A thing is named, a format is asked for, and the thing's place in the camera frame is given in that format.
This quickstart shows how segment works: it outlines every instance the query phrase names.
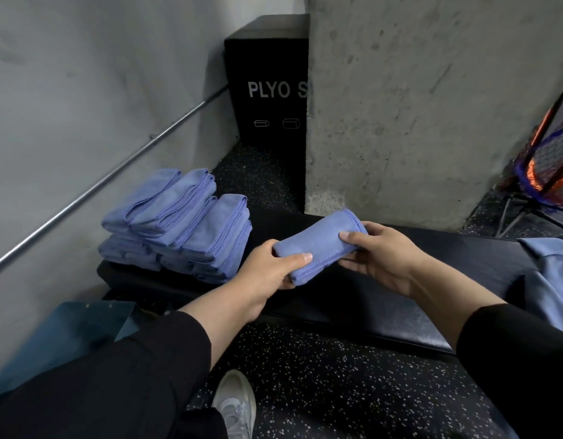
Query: concrete pillar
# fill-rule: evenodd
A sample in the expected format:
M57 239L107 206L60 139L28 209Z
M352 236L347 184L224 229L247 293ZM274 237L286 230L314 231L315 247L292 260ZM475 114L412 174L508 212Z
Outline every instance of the concrete pillar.
M310 0L308 213L460 229L563 88L563 0Z

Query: person's left hand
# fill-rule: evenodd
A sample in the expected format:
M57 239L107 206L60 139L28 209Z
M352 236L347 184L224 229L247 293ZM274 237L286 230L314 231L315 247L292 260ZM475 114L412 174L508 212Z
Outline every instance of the person's left hand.
M295 288L288 274L312 261L312 254L294 254L278 258L273 255L275 239L255 248L231 282L242 284L252 290L258 300L271 297L277 290Z

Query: metal conduit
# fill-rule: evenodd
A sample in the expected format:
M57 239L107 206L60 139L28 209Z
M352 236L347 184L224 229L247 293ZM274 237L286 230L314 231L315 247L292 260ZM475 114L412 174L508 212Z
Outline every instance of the metal conduit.
M79 195L76 199L73 200L70 204L64 207L59 213L54 215L50 220L44 223L42 226L37 228L34 232L29 234L25 239L15 245L11 250L9 250L4 256L0 258L0 271L1 269L6 266L9 262L11 262L14 258L19 256L25 249L29 248L36 240L43 236L48 230L50 230L56 223L61 221L65 218L69 213L79 207L82 203L84 203L92 194L96 191L101 189L104 185L110 182L115 176L117 176L121 171L123 171L127 166L129 166L132 162L138 159L141 155L145 154L149 151L152 147L158 144L161 140L168 137L172 132L180 127L186 120L192 117L195 113L199 110L203 109L207 104L213 101L215 98L219 97L223 92L228 89L229 85L226 85L212 94L203 102L199 103L197 106L189 110L184 116L176 120L172 125L170 125L166 130L162 131L156 137L151 139L148 143L144 146L139 148L133 154L131 154L126 160L118 164L113 170L111 170L107 175L102 177L99 181L97 181L94 185L84 191L81 195Z

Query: hand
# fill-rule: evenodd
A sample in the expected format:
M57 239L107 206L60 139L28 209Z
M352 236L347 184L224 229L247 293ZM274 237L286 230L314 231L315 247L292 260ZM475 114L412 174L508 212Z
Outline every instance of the hand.
M414 269L428 254L393 228L378 223L363 222L369 235L362 232L341 232L339 237L362 248L347 254L338 263L345 268L368 274L385 287L411 297L416 286Z
M275 239L268 240L255 248L247 257L241 269L231 282L243 283L256 293L259 300L267 300L277 290L295 288L288 274L312 261L312 254L294 254L278 258L273 255Z

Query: person's right hand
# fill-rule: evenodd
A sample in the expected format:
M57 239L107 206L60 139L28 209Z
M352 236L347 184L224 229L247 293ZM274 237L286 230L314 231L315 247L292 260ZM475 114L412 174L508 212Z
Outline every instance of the person's right hand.
M360 249L347 254L338 263L345 268L368 274L380 284L405 297L411 297L414 269L428 254L398 230L378 223L363 222L369 235L341 232L339 237Z

